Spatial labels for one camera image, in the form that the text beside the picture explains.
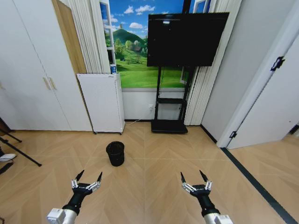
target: green hill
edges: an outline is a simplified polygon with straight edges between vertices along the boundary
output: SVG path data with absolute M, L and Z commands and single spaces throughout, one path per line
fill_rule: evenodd
M 131 41 L 134 43 L 134 41 L 139 41 L 141 45 L 144 45 L 144 40 L 141 39 L 139 36 L 132 34 L 124 29 L 118 29 L 113 32 L 113 39 L 116 41 L 116 39 L 119 38 L 122 44 L 125 44 L 126 41 Z

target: door hinge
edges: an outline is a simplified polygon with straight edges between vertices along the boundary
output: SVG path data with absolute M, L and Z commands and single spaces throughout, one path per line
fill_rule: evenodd
M 271 71 L 275 71 L 276 69 L 279 69 L 280 66 L 283 64 L 283 62 L 285 61 L 285 59 L 283 59 L 284 56 L 281 56 L 281 57 L 278 57 L 276 59 L 276 61 L 274 62 L 272 68 L 271 68 Z
M 233 131 L 231 134 L 230 134 L 230 138 L 234 138 L 235 136 L 237 136 L 237 132 L 236 131 Z

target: white cloud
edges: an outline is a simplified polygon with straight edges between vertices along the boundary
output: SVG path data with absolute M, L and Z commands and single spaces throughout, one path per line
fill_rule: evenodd
M 137 15 L 141 15 L 143 12 L 154 11 L 154 10 L 155 10 L 155 6 L 151 7 L 149 5 L 145 5 L 135 9 L 135 12 L 137 12 Z
M 113 14 L 111 14 L 111 22 L 118 22 L 118 20 L 116 18 L 114 18 Z
M 111 29 L 112 29 L 112 32 L 114 32 L 114 31 L 120 29 L 120 26 L 112 25 Z
M 130 13 L 133 13 L 133 6 L 129 6 L 123 13 L 124 14 L 130 14 Z
M 132 22 L 129 27 L 133 29 L 142 29 L 142 25 L 137 22 Z

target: wardrobe door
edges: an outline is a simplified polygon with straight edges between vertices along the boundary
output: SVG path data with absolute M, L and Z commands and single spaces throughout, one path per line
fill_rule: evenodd
M 74 131 L 91 131 L 51 0 L 14 0 L 55 95 Z
M 70 130 L 12 0 L 0 21 L 0 116 L 11 129 Z

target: white shoe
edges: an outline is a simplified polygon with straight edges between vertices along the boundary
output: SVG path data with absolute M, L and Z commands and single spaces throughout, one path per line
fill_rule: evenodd
M 15 158 L 17 155 L 16 154 L 4 154 L 3 156 L 0 157 L 0 162 L 7 162 Z

